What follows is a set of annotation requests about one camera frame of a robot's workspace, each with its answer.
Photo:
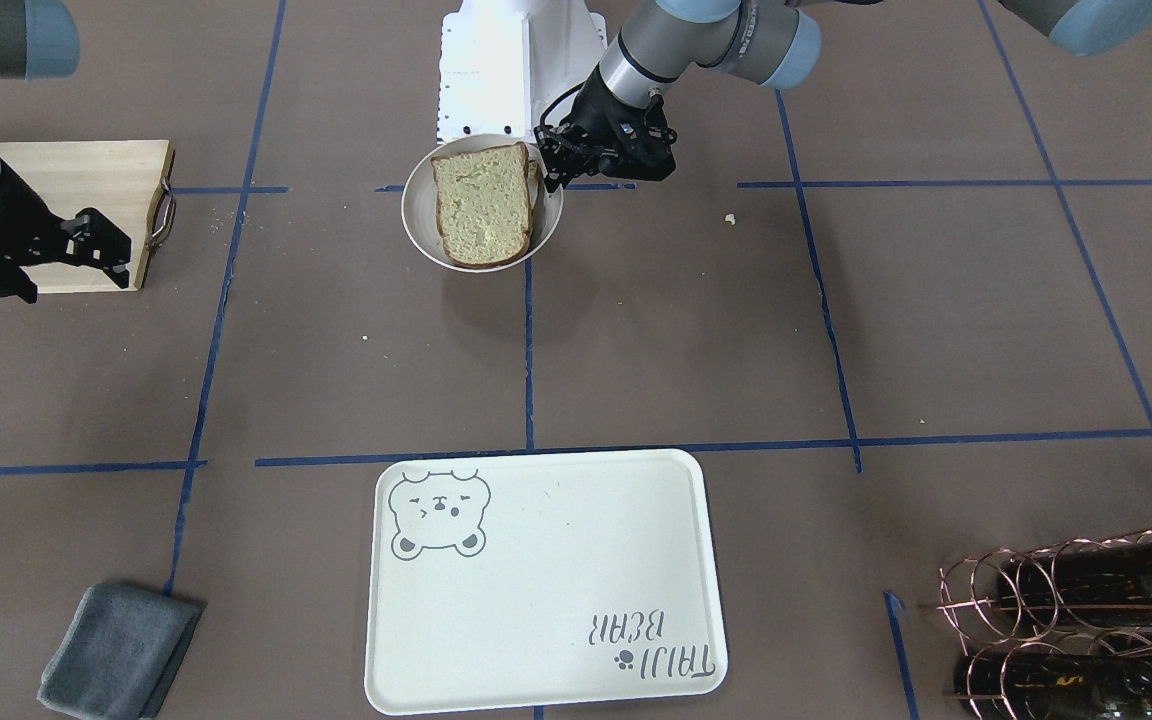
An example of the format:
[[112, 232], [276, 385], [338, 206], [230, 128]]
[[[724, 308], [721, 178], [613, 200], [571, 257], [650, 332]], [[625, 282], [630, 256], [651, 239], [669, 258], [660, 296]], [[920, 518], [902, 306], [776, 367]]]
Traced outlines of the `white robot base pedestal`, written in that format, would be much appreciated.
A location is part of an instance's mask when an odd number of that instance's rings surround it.
[[602, 59], [611, 33], [584, 1], [463, 1], [440, 29], [435, 141], [508, 135], [535, 142]]

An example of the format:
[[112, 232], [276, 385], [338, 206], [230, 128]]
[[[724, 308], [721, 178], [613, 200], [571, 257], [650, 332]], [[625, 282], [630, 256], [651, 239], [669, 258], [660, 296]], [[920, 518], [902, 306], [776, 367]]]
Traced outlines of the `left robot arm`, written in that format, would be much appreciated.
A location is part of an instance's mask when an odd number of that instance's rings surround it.
[[690, 68], [776, 92], [799, 86], [823, 53], [805, 1], [643, 1], [589, 76], [561, 94], [558, 122], [535, 124], [543, 187], [576, 179], [660, 182], [676, 169], [664, 97]]

